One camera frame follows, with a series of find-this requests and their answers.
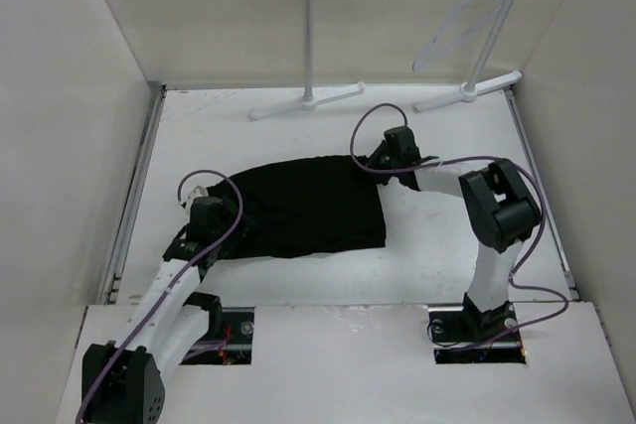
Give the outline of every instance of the white enclosure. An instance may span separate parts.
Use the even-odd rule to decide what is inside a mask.
[[[371,87],[256,123],[251,109],[299,97],[303,0],[0,0],[0,422],[73,422],[83,351],[125,321],[186,220],[184,174],[347,154],[360,115],[391,101],[422,153],[540,176],[556,228],[519,281],[571,292],[570,310],[523,331],[527,366],[434,365],[424,304],[461,300],[476,240],[461,202],[390,185],[385,249],[215,267],[204,290],[257,307],[254,364],[181,366],[160,423],[633,423],[635,4],[517,0],[481,78],[521,71],[515,96],[412,113],[483,45],[488,29],[412,73],[460,1],[315,0],[316,81]],[[442,40],[493,6],[477,0]],[[360,153],[397,119],[371,118]],[[119,305],[96,306],[111,285]],[[522,318],[556,306],[512,298]]]

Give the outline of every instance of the white table surface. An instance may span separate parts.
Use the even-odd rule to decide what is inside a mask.
[[[394,102],[409,116],[422,156],[505,156],[528,166],[502,91],[425,113],[419,99],[444,92],[431,85],[371,85],[362,96],[264,121],[249,121],[260,106],[297,98],[298,88],[169,91],[118,295],[134,304],[153,280],[160,257],[187,221],[176,188],[192,170],[234,174],[271,162],[347,154],[352,129],[371,106]],[[370,154],[383,132],[400,122],[379,111],[360,131],[356,152]],[[193,178],[215,184],[214,177]],[[463,203],[437,193],[416,193],[392,183],[380,189],[387,222],[387,247],[296,259],[222,261],[202,288],[226,306],[281,304],[396,304],[461,301],[474,271],[477,240]],[[548,232],[518,282],[568,294],[560,258]],[[511,290],[513,300],[552,300],[550,295]]]
[[[521,321],[558,304],[517,305]],[[57,424],[75,422],[81,357],[132,307],[90,307]],[[159,424],[634,424],[591,304],[522,330],[528,364],[435,364],[424,306],[257,307],[252,365],[180,366]]]

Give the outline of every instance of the black cloth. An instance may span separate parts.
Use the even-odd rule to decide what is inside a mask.
[[[227,258],[292,258],[385,246],[378,186],[349,156],[267,164],[232,180],[256,229]],[[235,201],[225,181],[208,193]]]

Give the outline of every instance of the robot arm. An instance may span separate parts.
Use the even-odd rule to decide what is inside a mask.
[[[420,158],[412,131],[400,126],[385,132],[385,140],[367,166],[388,170],[388,174],[378,177],[379,183],[386,184],[393,176],[391,170],[429,159],[434,157]],[[476,343],[490,339],[512,318],[510,276],[523,242],[541,222],[541,212],[516,166],[508,159],[493,161],[481,170],[466,163],[438,163],[395,176],[410,189],[464,201],[479,240],[475,274],[461,312],[431,312],[430,319],[438,324],[439,342]]]
[[[243,217],[220,247],[185,272],[184,267],[228,230],[237,213],[237,207],[226,198],[194,199],[188,225],[166,250],[159,272],[133,315],[106,345],[91,345],[83,356],[81,391],[85,398],[106,363],[136,333],[90,400],[84,422],[138,424],[158,419],[164,386],[174,370],[196,341],[206,334],[215,336],[222,324],[219,298],[196,290],[208,270],[246,236],[253,223]],[[167,296],[159,304],[165,292]]]

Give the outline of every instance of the white floor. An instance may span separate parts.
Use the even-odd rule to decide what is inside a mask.
[[[195,169],[226,174],[302,157],[347,154],[351,132],[371,106],[404,107],[422,155],[453,158],[488,154],[528,166],[503,92],[416,114],[412,104],[444,86],[372,85],[362,95],[253,122],[252,108],[297,98],[298,88],[168,92],[118,295],[134,304],[157,272],[160,257],[187,221],[176,188]],[[370,154],[383,132],[399,125],[393,111],[369,118],[356,151]],[[200,177],[186,186],[211,185]],[[477,241],[461,201],[415,193],[398,184],[381,188],[388,226],[384,249],[314,255],[292,260],[259,258],[220,262],[203,284],[225,306],[282,304],[449,303],[461,300],[472,279]],[[520,271],[518,282],[568,293],[553,237],[547,233]],[[513,300],[551,300],[537,292],[511,291]]]
[[[517,305],[521,321],[557,304]],[[90,307],[57,424],[75,422],[81,357],[133,307]],[[634,424],[591,304],[522,330],[527,365],[435,364],[426,309],[257,307],[248,366],[180,366],[160,424]]]

